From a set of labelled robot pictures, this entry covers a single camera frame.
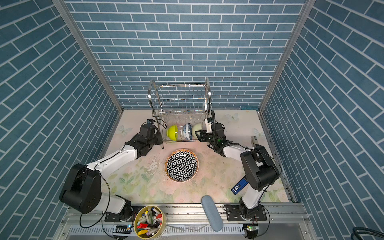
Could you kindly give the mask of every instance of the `yellow cup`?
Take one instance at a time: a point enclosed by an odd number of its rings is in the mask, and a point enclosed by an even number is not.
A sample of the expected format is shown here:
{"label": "yellow cup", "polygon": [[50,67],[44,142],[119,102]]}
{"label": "yellow cup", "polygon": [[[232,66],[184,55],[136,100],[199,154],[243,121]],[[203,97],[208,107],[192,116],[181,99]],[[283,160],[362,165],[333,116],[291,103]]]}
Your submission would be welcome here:
{"label": "yellow cup", "polygon": [[[139,219],[140,219],[140,217],[143,215],[143,213],[144,213],[145,211],[148,210],[148,208],[153,208],[153,207],[154,207],[156,210],[158,210],[158,211],[161,213],[162,217],[163,217],[163,221],[162,221],[162,223],[161,223],[160,229],[159,229],[158,232],[157,232],[155,235],[153,235],[153,236],[152,236],[152,235],[147,236],[146,234],[139,235],[139,234],[138,234],[138,233],[139,233],[139,230],[137,229],[137,222],[139,221]],[[150,239],[150,238],[157,238],[157,237],[159,237],[159,236],[164,232],[164,230],[165,230],[165,228],[166,228],[166,222],[167,222],[167,216],[161,211],[160,208],[158,208],[157,206],[146,206],[146,207],[142,208],[142,209],[137,213],[136,218],[135,218],[135,222],[134,222],[133,224],[134,224],[135,233],[136,233],[136,235],[137,235],[139,238],[141,238],[141,239]]]}
{"label": "yellow cup", "polygon": [[172,125],[167,130],[167,136],[172,141],[177,141],[177,125]]}

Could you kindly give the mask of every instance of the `metal wire rack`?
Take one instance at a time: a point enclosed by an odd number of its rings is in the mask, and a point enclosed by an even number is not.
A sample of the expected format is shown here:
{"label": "metal wire rack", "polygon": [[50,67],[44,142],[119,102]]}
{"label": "metal wire rack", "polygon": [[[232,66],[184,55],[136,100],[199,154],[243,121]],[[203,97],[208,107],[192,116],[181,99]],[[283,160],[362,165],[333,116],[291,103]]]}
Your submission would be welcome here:
{"label": "metal wire rack", "polygon": [[[204,83],[164,84],[157,85],[154,80],[149,83],[149,105],[152,116],[161,119],[168,126],[177,125],[180,133],[183,125],[201,124],[209,116],[211,104],[211,90],[209,79]],[[167,137],[167,130],[159,125],[163,141],[171,141]],[[178,134],[177,142],[186,141]]]}

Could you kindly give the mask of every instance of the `lime green bowl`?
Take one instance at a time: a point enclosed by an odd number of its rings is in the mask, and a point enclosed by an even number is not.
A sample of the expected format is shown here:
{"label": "lime green bowl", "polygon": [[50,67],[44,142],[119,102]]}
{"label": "lime green bowl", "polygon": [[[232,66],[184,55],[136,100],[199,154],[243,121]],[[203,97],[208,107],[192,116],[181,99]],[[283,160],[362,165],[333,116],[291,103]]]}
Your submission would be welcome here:
{"label": "lime green bowl", "polygon": [[172,125],[167,130],[167,136],[172,141],[177,141],[177,125]]}

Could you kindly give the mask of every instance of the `blue tile wall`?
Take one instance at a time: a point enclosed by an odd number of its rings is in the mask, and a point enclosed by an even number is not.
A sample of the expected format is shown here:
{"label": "blue tile wall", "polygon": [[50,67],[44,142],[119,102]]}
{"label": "blue tile wall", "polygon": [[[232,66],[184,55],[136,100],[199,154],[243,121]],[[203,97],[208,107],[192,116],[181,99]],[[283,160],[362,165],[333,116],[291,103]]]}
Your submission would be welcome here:
{"label": "blue tile wall", "polygon": [[124,108],[149,107],[151,79],[205,77],[215,108],[257,108],[304,0],[161,2],[66,0]]}
{"label": "blue tile wall", "polygon": [[0,239],[52,239],[117,110],[51,0],[0,1]]}
{"label": "blue tile wall", "polygon": [[264,111],[319,239],[384,231],[382,9],[317,0]]}

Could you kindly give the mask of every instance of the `pen holder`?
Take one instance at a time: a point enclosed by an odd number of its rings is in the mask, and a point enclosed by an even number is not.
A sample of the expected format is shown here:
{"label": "pen holder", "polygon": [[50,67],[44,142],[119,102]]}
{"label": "pen holder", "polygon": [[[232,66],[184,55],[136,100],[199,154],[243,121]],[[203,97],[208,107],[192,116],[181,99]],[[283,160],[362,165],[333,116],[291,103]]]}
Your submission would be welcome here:
{"label": "pen holder", "polygon": [[[158,230],[158,232],[155,234],[155,235],[150,235],[150,236],[147,236],[146,234],[142,234],[142,235],[139,235],[139,230],[137,229],[137,222],[139,221],[140,217],[143,215],[143,213],[145,213],[145,211],[148,210],[148,208],[155,208],[156,210],[158,210],[161,215],[162,215],[162,218],[163,218],[163,221],[161,223],[161,226],[160,226],[160,229]],[[157,206],[146,206],[144,208],[142,208],[136,215],[136,218],[135,218],[135,221],[134,221],[134,229],[135,229],[135,233],[136,235],[141,238],[141,239],[150,239],[150,238],[157,238],[159,237],[165,230],[166,228],[166,222],[167,222],[167,216],[162,212],[162,210],[160,208],[158,208]]]}

